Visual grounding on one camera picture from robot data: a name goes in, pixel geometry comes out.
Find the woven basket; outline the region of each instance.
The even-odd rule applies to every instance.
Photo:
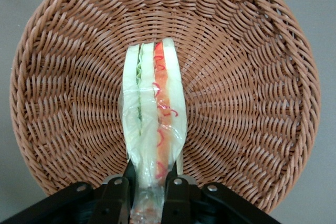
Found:
[[[11,112],[47,194],[126,165],[118,113],[129,45],[172,37],[187,104],[185,173],[270,212],[312,150],[320,88],[282,0],[44,0],[18,44]]]

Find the basket weave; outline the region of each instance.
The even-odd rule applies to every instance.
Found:
[[[47,194],[122,173],[117,100],[129,45],[172,37],[187,105],[184,170],[270,212],[312,150],[320,88],[282,0],[44,0],[13,63],[21,153]]]

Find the clear plastic bag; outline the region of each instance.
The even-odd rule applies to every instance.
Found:
[[[119,96],[128,159],[137,173],[131,223],[160,223],[164,185],[177,162],[182,173],[186,109],[174,42],[129,47]]]

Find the sandwich in plastic bag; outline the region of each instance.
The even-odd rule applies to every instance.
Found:
[[[164,184],[182,148],[187,118],[180,67],[171,38],[130,46],[119,97],[127,155],[137,173],[131,223],[160,223]]]

